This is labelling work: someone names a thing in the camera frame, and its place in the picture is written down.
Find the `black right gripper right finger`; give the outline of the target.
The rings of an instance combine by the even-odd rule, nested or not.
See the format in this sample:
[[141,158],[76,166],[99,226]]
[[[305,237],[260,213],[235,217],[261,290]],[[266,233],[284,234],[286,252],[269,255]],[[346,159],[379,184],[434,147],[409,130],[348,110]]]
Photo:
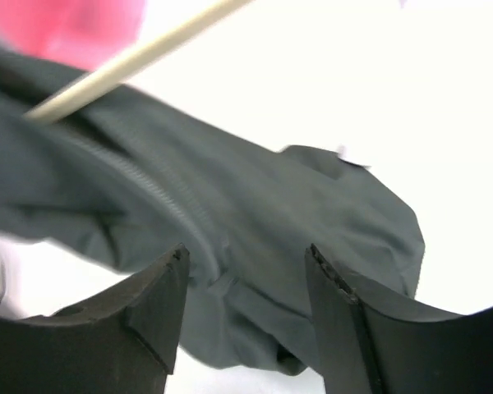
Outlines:
[[328,393],[493,393],[493,307],[461,315],[425,305],[315,245],[305,265]]

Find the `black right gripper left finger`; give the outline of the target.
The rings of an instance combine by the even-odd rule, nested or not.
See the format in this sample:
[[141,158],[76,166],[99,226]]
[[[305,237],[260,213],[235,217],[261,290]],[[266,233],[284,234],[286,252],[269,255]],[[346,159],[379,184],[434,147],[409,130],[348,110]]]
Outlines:
[[0,393],[164,392],[189,268],[189,252],[178,245],[50,317],[0,318]]

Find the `beige wooden hanger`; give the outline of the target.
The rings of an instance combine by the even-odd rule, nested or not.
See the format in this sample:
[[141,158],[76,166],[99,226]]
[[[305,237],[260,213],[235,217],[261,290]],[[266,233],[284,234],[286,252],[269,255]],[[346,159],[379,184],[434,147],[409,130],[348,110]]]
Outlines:
[[218,1],[158,37],[129,46],[29,110],[25,117],[48,124],[71,115],[248,3],[247,0]]

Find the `dark grey t shirt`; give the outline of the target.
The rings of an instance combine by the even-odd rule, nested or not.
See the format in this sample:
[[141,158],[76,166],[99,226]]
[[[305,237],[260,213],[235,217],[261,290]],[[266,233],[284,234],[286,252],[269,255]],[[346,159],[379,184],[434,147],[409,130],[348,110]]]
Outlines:
[[218,369],[317,369],[304,254],[405,296],[415,213],[335,153],[275,153],[122,86],[69,118],[24,118],[80,71],[0,49],[0,231],[47,238],[122,272],[177,244],[191,270],[181,344]]

